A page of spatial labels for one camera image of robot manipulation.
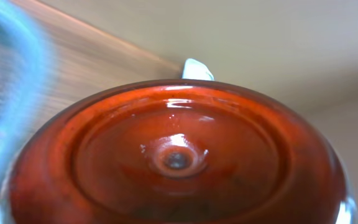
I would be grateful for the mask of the green lid white jar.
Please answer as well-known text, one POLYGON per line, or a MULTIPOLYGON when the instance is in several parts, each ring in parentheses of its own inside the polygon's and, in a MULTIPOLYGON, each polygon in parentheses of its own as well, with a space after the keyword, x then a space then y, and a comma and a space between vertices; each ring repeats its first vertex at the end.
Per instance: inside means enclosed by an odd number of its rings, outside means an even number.
POLYGON ((0 223, 356 223, 328 140, 266 95, 154 80, 61 111, 15 157, 0 223))

